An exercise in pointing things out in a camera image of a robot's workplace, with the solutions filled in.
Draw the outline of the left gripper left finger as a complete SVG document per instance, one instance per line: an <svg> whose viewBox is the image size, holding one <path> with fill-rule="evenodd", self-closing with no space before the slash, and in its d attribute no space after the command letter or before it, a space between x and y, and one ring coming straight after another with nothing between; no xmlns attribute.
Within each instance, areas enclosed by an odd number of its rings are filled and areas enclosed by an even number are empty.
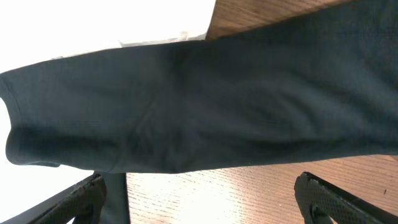
<svg viewBox="0 0 398 224"><path fill-rule="evenodd" d="M106 195L103 177L93 174L3 224L98 224Z"/></svg>

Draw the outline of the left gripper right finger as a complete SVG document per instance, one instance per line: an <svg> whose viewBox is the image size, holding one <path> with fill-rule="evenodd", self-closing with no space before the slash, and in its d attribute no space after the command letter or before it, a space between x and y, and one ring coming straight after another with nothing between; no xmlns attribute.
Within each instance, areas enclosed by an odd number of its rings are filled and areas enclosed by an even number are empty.
<svg viewBox="0 0 398 224"><path fill-rule="evenodd" d="M305 224L397 224L397 216L310 172L296 178L294 190Z"/></svg>

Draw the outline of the black leggings grey red waistband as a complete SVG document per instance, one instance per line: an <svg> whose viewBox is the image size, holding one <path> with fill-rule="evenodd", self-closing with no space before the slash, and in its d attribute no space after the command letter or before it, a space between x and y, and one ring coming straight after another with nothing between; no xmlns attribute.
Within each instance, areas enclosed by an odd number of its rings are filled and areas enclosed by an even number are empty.
<svg viewBox="0 0 398 224"><path fill-rule="evenodd" d="M1 75L15 165L104 177L397 153L397 1L349 1L214 40L144 45Z"/></svg>

